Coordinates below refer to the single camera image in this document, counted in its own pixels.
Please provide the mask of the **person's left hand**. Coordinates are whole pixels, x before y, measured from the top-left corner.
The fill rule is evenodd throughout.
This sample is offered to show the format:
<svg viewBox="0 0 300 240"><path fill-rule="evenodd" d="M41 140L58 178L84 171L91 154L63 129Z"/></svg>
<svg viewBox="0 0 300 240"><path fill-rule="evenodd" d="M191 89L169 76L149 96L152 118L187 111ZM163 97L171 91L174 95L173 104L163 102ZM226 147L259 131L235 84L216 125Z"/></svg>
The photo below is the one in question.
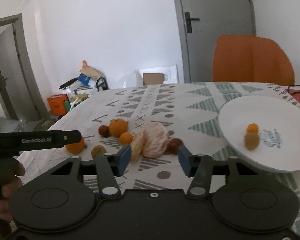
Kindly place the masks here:
<svg viewBox="0 0 300 240"><path fill-rule="evenodd" d="M5 185L0 184L0 219L7 222L11 222L13 220L8 202L17 189L23 185L19 177L25 175L25 168L23 164L15 158L11 158L10 160L12 160L12 167L8 167L7 170L13 174L13 177L9 180L9 183Z"/></svg>

